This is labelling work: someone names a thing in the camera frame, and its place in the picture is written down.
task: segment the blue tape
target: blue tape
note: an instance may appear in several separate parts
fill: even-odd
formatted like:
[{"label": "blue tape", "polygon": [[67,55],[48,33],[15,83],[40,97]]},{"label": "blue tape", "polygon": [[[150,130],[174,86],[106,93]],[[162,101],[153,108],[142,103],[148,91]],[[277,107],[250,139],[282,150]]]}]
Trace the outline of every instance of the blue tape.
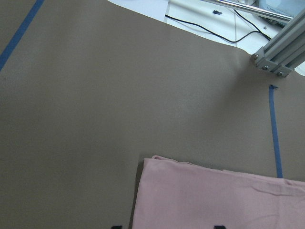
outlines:
[{"label": "blue tape", "polygon": [[278,142],[277,127],[276,127],[276,117],[275,117],[275,101],[274,101],[274,90],[278,87],[270,85],[269,86],[269,105],[270,105],[270,117],[272,126],[272,136],[273,136],[273,147],[275,154],[275,164],[276,173],[278,178],[283,178],[282,172],[282,160],[280,155],[280,144]]},{"label": "blue tape", "polygon": [[3,50],[2,54],[0,55],[0,72],[5,65],[6,61],[9,59],[11,53],[14,51],[16,48],[17,44],[21,40],[22,36],[24,35],[25,31],[29,27],[30,23],[32,22],[33,18],[35,17],[36,13],[42,6],[44,0],[36,0],[35,4],[33,5],[32,9],[28,13],[28,15],[25,17],[23,20],[22,24],[20,27],[17,29],[15,32],[14,36],[8,43],[8,45],[5,47]]}]

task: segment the cord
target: cord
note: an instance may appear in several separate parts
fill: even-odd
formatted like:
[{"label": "cord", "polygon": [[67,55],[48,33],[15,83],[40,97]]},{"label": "cord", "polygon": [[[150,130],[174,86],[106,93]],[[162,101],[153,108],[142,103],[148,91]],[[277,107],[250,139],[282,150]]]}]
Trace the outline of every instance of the cord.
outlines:
[{"label": "cord", "polygon": [[267,36],[266,34],[264,34],[256,25],[254,25],[252,22],[250,22],[248,19],[246,19],[245,17],[243,17],[239,12],[237,12],[236,10],[234,10],[235,13],[237,13],[238,16],[240,16],[242,19],[244,19],[246,22],[250,23],[251,25],[253,25],[265,38],[267,38],[267,40],[271,40],[271,38],[269,36]]},{"label": "cord", "polygon": [[251,33],[257,32],[257,33],[262,34],[261,31],[252,31],[252,32],[249,32],[248,34],[246,34],[245,36],[243,36],[241,39],[238,39],[238,40],[236,40],[236,41],[232,41],[232,40],[229,40],[229,39],[227,39],[227,38],[225,38],[225,37],[223,37],[223,36],[221,36],[221,35],[219,35],[219,34],[217,34],[217,33],[215,33],[215,32],[212,32],[212,31],[208,30],[207,28],[205,28],[205,27],[203,27],[203,26],[201,26],[201,25],[198,25],[198,24],[196,24],[196,23],[189,22],[189,21],[183,21],[183,20],[181,20],[181,19],[177,19],[177,18],[171,17],[171,16],[169,16],[169,15],[167,15],[167,14],[165,15],[165,17],[170,18],[170,19],[175,20],[175,21],[180,21],[180,22],[187,23],[187,24],[190,24],[190,25],[198,26],[198,27],[202,28],[203,30],[208,31],[209,33],[211,33],[211,34],[213,34],[213,35],[215,35],[215,36],[217,36],[217,37],[220,37],[220,38],[224,39],[225,41],[227,41],[227,42],[229,42],[229,43],[238,43],[238,42],[240,42],[242,39],[244,39],[245,37],[249,36]]}]

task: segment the blue line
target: blue line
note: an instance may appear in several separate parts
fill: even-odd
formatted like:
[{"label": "blue line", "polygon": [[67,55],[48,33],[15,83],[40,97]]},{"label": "blue line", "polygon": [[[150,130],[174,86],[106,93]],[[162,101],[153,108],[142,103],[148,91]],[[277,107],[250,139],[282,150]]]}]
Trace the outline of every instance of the blue line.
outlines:
[{"label": "blue line", "polygon": [[274,90],[277,88],[278,87],[273,86],[273,85],[269,86],[269,105],[270,105],[270,117],[271,117],[272,135],[273,135],[273,147],[274,147],[274,154],[275,154],[276,173],[277,173],[278,178],[283,178],[282,161],[281,161],[281,155],[280,155],[280,144],[278,142],[276,117],[275,117]]},{"label": "blue line", "polygon": [[9,59],[11,53],[16,48],[17,44],[21,40],[22,36],[24,35],[25,31],[29,27],[30,23],[32,22],[33,18],[35,17],[36,13],[42,6],[44,0],[36,0],[35,4],[33,5],[32,9],[28,13],[28,15],[23,20],[20,27],[15,32],[14,36],[10,40],[9,44],[5,47],[4,51],[0,55],[0,72],[5,65],[6,61]]}]

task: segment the towel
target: towel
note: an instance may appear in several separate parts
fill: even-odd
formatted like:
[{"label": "towel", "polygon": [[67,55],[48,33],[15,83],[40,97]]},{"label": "towel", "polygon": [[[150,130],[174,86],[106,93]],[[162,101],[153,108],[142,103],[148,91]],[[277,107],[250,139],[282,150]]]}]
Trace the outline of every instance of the towel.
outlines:
[{"label": "towel", "polygon": [[133,229],[304,229],[305,182],[144,160]]}]

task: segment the black wire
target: black wire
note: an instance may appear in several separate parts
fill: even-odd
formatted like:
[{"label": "black wire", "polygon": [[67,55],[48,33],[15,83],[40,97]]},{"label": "black wire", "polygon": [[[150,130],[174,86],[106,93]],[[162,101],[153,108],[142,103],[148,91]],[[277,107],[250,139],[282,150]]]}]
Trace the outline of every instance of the black wire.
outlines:
[{"label": "black wire", "polygon": [[238,16],[240,16],[242,19],[244,19],[246,22],[250,23],[251,25],[253,25],[265,38],[267,38],[267,40],[271,40],[271,38],[264,34],[256,25],[254,25],[252,22],[250,22],[248,19],[246,19],[245,17],[243,17],[239,12],[237,12],[236,10],[234,10],[235,13],[237,13]]},{"label": "black wire", "polygon": [[170,19],[175,20],[175,21],[180,21],[180,22],[187,23],[187,24],[190,24],[190,25],[198,26],[198,27],[200,27],[200,28],[202,28],[202,29],[208,31],[209,33],[211,33],[211,34],[213,34],[213,35],[215,35],[215,36],[217,36],[217,37],[220,37],[220,38],[222,38],[222,39],[224,39],[225,41],[230,42],[230,43],[238,43],[238,42],[240,42],[242,39],[244,39],[245,37],[249,36],[251,33],[257,32],[257,33],[262,34],[261,31],[252,31],[252,32],[249,32],[248,34],[246,34],[245,36],[243,36],[243,37],[242,37],[241,39],[239,39],[239,40],[231,41],[231,40],[229,40],[229,39],[227,39],[227,38],[225,38],[225,37],[223,37],[223,36],[221,36],[221,35],[219,35],[219,34],[217,34],[217,33],[215,33],[215,32],[212,32],[212,31],[208,30],[207,28],[205,28],[205,27],[203,27],[203,26],[201,26],[201,25],[198,25],[198,24],[196,24],[196,23],[189,22],[189,21],[183,21],[183,20],[180,20],[180,19],[177,19],[177,18],[173,18],[173,17],[168,16],[168,15],[165,15],[165,16],[166,16],[167,18],[170,18]]}]

